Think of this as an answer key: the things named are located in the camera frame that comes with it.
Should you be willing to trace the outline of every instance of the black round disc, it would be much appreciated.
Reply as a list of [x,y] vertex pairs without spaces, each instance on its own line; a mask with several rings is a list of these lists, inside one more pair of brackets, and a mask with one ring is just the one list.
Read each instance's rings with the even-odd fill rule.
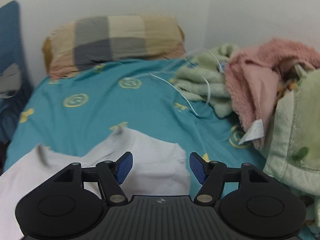
[[297,233],[304,223],[305,206],[283,186],[240,188],[220,202],[219,214],[242,234],[255,238],[282,238]]
[[90,229],[102,210],[102,202],[94,193],[59,183],[37,188],[22,198],[16,207],[16,218],[25,235],[59,239]]

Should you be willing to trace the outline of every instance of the white shirt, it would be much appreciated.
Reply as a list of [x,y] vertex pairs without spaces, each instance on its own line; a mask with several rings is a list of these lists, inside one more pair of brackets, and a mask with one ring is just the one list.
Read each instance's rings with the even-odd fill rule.
[[[15,219],[19,200],[72,162],[94,167],[104,160],[116,161],[130,151],[133,167],[122,190],[131,195],[189,195],[186,153],[178,144],[168,143],[129,128],[118,128],[84,157],[56,153],[36,146],[0,176],[0,240],[23,237]],[[84,188],[100,197],[97,183]]]

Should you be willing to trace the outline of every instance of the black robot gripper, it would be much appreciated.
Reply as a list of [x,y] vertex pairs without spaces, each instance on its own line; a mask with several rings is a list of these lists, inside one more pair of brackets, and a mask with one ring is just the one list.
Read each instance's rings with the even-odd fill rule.
[[[23,197],[16,219],[24,240],[299,239],[306,209],[277,180],[250,163],[228,168],[190,154],[201,189],[190,196],[127,196],[119,186],[132,154],[92,168],[71,163]],[[97,182],[101,199],[84,189]],[[221,199],[224,184],[238,189]]]

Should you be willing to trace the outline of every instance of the pink blanket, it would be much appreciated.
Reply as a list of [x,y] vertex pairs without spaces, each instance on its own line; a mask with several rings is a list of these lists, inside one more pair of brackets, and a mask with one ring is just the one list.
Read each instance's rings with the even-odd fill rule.
[[[274,38],[232,55],[225,68],[226,87],[244,131],[253,121],[262,119],[266,133],[278,83],[295,63],[305,68],[320,68],[320,54],[300,42]],[[253,145],[261,150],[264,138],[254,140]]]

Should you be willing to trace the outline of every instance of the folded green blanket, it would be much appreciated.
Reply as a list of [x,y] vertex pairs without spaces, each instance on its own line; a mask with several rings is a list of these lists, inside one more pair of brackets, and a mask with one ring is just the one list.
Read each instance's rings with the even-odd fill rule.
[[300,74],[296,90],[281,98],[264,172],[314,199],[315,225],[320,226],[320,70]]
[[[212,48],[210,52],[223,66],[236,49],[239,49],[236,45],[224,44]],[[174,85],[188,100],[206,101],[208,85],[205,78],[210,86],[209,103],[217,116],[223,118],[232,113],[231,98],[225,88],[224,74],[219,71],[219,64],[210,52],[187,58],[176,72]]]

